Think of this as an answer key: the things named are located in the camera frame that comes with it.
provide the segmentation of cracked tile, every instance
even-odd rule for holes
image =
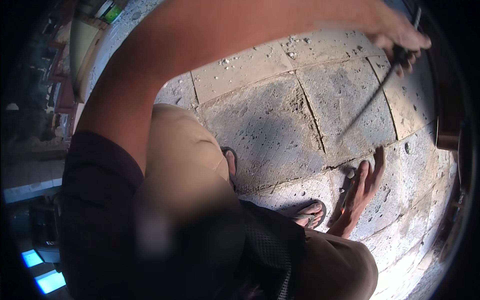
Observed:
[[[285,73],[197,109],[220,145],[238,155],[240,193],[320,173],[325,156],[305,96]]]
[[[390,63],[385,56],[368,57],[380,81],[383,80]],[[433,81],[425,51],[413,66],[413,73],[404,78],[393,76],[384,88],[392,111],[398,139],[402,140],[426,124],[435,115]]]
[[[327,163],[338,166],[371,153],[378,145],[395,140],[387,102],[379,95],[345,133],[360,112],[378,80],[365,59],[311,66],[296,72],[317,119]]]
[[[238,87],[292,69],[280,44],[272,41],[193,70],[192,76],[198,101],[205,103]]]
[[[278,40],[295,69],[333,60],[346,60],[370,55],[385,55],[360,32],[321,30]]]

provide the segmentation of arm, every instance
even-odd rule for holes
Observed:
[[[335,27],[394,39],[402,22],[380,0],[166,0],[112,56],[77,131],[115,142],[144,173],[153,101],[170,78],[292,33]],[[420,42],[403,45],[425,47],[408,25]]]

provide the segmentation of knee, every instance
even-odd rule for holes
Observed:
[[[351,244],[351,273],[350,284],[356,290],[358,299],[369,299],[378,282],[378,269],[372,253],[361,242]]]

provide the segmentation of beige floor tile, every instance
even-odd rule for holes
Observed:
[[[279,42],[295,69],[332,60],[384,55],[383,50],[356,31],[321,30],[285,37]]]
[[[230,55],[192,71],[198,102],[206,101],[293,67],[277,41]]]
[[[390,68],[385,56],[369,57],[379,80]],[[399,140],[414,133],[435,119],[432,75],[426,53],[417,59],[413,73],[394,76],[384,88]]]

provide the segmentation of floor tile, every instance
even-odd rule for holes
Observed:
[[[291,216],[314,200],[320,200],[326,207],[326,212],[324,212],[326,214],[325,220],[316,228],[320,232],[327,232],[327,221],[330,219],[335,207],[332,197],[332,184],[328,172],[307,180],[281,183],[251,195],[241,195],[239,198],[251,201],[258,206],[278,211],[285,216]]]
[[[395,140],[387,102],[379,95],[344,132],[373,94],[378,81],[365,59],[311,66],[296,71],[317,120],[329,166],[364,156]]]
[[[205,103],[238,87],[292,70],[277,41],[246,49],[192,71],[198,101]]]
[[[155,104],[167,103],[181,108],[189,108],[192,103],[198,104],[193,87],[192,74],[187,72],[167,82],[155,98]]]
[[[397,221],[362,241],[375,258],[379,272],[420,244],[426,231],[430,201],[431,193]]]
[[[200,105],[220,145],[236,150],[240,193],[315,175],[325,157],[296,77],[285,73]]]
[[[379,80],[383,80],[390,64],[385,56],[369,57]],[[413,73],[404,78],[393,76],[384,92],[392,111],[398,139],[414,133],[435,119],[433,81],[424,51],[413,66]]]
[[[404,285],[404,280],[409,278],[411,273],[413,273],[411,268],[417,252],[418,247],[414,247],[403,255],[396,263],[378,274],[377,288],[375,289],[372,299],[389,299],[401,289]]]
[[[360,32],[321,30],[278,40],[295,69],[333,60],[385,55]]]
[[[413,207],[433,186],[438,169],[434,124],[418,130],[397,144],[403,173],[404,202]]]

